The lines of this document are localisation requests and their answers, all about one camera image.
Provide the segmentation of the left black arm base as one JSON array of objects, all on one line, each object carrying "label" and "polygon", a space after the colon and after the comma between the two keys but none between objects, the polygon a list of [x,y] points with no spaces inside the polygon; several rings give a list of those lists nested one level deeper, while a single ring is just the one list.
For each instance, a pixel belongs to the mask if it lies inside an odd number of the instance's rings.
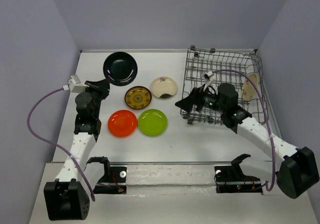
[{"label": "left black arm base", "polygon": [[107,157],[91,157],[85,167],[85,176],[94,194],[127,193],[127,167],[111,166]]}]

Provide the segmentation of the black plate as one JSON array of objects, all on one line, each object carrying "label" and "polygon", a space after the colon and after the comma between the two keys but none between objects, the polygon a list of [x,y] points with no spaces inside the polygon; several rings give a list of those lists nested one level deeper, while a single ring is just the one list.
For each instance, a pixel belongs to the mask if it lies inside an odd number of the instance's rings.
[{"label": "black plate", "polygon": [[104,61],[103,74],[115,86],[126,86],[137,76],[138,65],[135,59],[126,52],[110,54]]}]

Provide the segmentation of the orange plate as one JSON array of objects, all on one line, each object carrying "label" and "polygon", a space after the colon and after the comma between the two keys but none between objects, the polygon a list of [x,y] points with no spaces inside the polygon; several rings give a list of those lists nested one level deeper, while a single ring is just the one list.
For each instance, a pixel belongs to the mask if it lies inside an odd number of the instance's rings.
[{"label": "orange plate", "polygon": [[115,137],[127,137],[137,128],[137,117],[129,110],[118,110],[108,119],[108,130]]}]

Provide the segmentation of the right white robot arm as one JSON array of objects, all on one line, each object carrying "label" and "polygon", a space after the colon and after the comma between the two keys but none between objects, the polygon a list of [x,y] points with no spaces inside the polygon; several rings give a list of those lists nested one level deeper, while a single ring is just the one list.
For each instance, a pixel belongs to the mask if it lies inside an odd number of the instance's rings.
[{"label": "right white robot arm", "polygon": [[315,155],[308,147],[298,148],[271,132],[269,125],[262,126],[238,103],[238,92],[229,83],[218,86],[216,93],[206,85],[193,88],[191,93],[177,101],[175,106],[190,113],[196,106],[218,111],[223,125],[243,137],[272,159],[269,164],[256,162],[249,154],[231,161],[230,174],[236,180],[254,176],[264,180],[263,187],[271,191],[274,185],[289,198],[296,199],[320,180]]}]

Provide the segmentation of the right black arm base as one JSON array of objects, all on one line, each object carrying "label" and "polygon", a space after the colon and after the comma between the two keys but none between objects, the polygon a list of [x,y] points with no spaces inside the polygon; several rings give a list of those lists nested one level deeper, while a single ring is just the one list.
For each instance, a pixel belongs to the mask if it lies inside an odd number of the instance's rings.
[{"label": "right black arm base", "polygon": [[214,182],[217,193],[261,193],[263,186],[259,178],[244,175],[240,164],[249,154],[242,154],[231,161],[230,165],[214,167]]}]

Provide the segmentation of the cream floral plate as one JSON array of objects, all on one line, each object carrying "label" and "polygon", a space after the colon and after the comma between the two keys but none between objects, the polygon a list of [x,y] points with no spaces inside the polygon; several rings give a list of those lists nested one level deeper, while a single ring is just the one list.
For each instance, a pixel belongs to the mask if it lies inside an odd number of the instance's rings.
[{"label": "cream floral plate", "polygon": [[[258,87],[259,77],[256,73],[250,73],[247,76],[256,87]],[[244,101],[250,101],[256,95],[256,89],[254,88],[253,84],[248,80],[245,79],[243,86],[242,86],[242,99]]]}]

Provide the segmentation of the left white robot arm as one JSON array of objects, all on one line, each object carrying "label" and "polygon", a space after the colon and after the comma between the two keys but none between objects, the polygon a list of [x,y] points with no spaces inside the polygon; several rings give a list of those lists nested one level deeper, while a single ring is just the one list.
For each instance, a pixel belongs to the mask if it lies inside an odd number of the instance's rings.
[{"label": "left white robot arm", "polygon": [[43,191],[51,221],[86,219],[90,202],[95,200],[95,185],[110,177],[108,158],[90,156],[100,134],[100,107],[109,95],[109,83],[108,79],[86,81],[84,90],[76,96],[71,149],[55,180],[47,182]]}]

